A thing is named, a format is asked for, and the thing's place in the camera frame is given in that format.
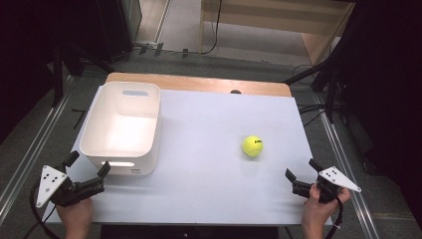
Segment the light wooden desk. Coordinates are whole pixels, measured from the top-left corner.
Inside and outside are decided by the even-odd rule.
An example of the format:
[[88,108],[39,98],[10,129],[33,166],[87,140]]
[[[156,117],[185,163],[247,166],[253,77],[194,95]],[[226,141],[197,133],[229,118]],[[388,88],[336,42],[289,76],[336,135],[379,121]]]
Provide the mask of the light wooden desk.
[[200,0],[200,39],[205,22],[298,32],[315,66],[342,36],[353,8],[341,0]]

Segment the white table cover board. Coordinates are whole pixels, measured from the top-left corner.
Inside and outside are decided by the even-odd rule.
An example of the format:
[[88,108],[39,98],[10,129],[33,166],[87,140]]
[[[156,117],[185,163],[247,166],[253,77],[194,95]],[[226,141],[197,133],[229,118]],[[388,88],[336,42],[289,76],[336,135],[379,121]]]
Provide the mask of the white table cover board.
[[[317,173],[292,97],[163,90],[154,170],[105,178],[94,196],[101,224],[280,226],[301,222],[303,199],[288,168],[314,182]],[[258,136],[258,156],[243,140]]]

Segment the metal floor rail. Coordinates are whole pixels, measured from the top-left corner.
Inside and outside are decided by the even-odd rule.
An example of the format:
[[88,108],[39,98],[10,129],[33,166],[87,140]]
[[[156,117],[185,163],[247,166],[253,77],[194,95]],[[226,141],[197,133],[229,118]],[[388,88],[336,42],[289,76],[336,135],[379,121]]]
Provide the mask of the metal floor rail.
[[[358,185],[362,180],[353,171],[353,164],[340,140],[339,131],[330,123],[324,110],[307,127],[311,149],[316,159],[326,166],[337,166]],[[343,224],[336,233],[343,239],[381,239],[363,193],[351,192],[351,200],[344,204]]]
[[64,96],[51,106],[53,92],[47,92],[0,145],[0,226],[11,213],[26,180],[49,137],[64,113],[80,77],[64,79]]

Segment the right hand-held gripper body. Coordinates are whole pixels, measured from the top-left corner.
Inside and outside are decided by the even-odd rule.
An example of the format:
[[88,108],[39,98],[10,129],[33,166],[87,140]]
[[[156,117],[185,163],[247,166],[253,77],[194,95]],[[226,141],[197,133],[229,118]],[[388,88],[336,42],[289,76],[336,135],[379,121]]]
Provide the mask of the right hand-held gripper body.
[[[361,188],[351,181],[346,175],[339,171],[335,166],[322,168],[314,165],[317,172],[316,187],[320,190],[319,203],[329,203],[336,199],[343,188],[360,192]],[[309,198],[312,185],[310,183],[297,180],[292,175],[293,194]]]

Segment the person's right hand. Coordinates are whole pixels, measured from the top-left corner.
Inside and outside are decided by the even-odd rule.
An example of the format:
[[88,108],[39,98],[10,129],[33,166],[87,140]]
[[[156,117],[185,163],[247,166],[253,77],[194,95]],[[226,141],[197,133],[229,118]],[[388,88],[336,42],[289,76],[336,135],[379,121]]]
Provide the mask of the person's right hand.
[[336,200],[329,203],[319,203],[320,190],[314,183],[310,189],[310,198],[304,202],[302,212],[303,239],[322,239],[323,226],[326,220],[338,208]]

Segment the wooden table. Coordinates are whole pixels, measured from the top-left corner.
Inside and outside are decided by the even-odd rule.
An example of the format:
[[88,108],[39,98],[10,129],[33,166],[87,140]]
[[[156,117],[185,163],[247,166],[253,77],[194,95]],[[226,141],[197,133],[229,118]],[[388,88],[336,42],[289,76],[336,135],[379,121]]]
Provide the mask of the wooden table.
[[290,87],[282,83],[227,80],[159,74],[111,73],[107,83],[136,82],[155,84],[164,90],[227,93],[239,91],[243,95],[290,97]]

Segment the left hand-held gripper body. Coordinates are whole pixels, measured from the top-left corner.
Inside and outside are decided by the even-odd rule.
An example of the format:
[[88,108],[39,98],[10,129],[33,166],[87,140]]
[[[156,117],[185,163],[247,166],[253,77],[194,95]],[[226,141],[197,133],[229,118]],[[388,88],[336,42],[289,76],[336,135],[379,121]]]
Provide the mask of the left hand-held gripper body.
[[43,207],[48,201],[68,207],[105,191],[104,178],[95,177],[85,182],[72,182],[63,172],[44,165],[36,206]]

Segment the black tripod stand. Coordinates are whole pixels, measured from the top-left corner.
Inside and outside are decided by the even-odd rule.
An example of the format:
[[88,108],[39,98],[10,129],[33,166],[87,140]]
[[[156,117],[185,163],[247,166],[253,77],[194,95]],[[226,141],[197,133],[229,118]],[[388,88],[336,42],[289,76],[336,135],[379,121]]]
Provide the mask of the black tripod stand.
[[334,111],[334,95],[338,81],[338,61],[340,60],[341,52],[341,48],[335,48],[332,53],[321,63],[295,76],[292,76],[287,80],[284,80],[284,84],[289,86],[312,74],[317,74],[315,80],[311,84],[311,87],[315,93],[320,93],[325,86],[328,86],[327,96],[324,104],[324,112],[330,123],[333,123],[332,113]]
[[55,108],[64,97],[63,64],[66,65],[72,76],[80,76],[84,71],[84,68],[80,63],[80,58],[89,60],[91,63],[100,67],[108,74],[114,72],[114,68],[75,43],[61,42],[57,44],[54,48],[53,59],[53,108]]

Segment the person's left hand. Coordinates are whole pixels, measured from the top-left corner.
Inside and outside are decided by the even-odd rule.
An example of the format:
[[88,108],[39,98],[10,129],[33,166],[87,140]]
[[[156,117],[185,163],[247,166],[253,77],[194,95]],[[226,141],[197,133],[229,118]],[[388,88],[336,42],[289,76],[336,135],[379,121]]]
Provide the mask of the person's left hand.
[[57,212],[66,229],[65,239],[87,239],[92,226],[93,201],[88,198],[68,207],[58,206]]

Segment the yellow tennis ball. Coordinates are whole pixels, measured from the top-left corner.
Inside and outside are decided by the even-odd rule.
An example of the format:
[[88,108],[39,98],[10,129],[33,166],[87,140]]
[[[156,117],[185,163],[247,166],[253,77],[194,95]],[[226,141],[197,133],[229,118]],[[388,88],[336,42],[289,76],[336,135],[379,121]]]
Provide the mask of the yellow tennis ball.
[[247,136],[242,143],[242,149],[248,156],[258,156],[263,150],[263,141],[256,135]]

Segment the white plastic storage bin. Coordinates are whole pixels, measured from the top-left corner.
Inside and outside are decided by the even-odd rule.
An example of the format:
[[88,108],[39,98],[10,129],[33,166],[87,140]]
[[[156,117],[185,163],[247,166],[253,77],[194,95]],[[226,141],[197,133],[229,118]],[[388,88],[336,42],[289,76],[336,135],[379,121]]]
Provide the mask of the white plastic storage bin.
[[80,141],[96,167],[118,175],[151,173],[158,158],[160,88],[154,84],[110,82],[100,87]]

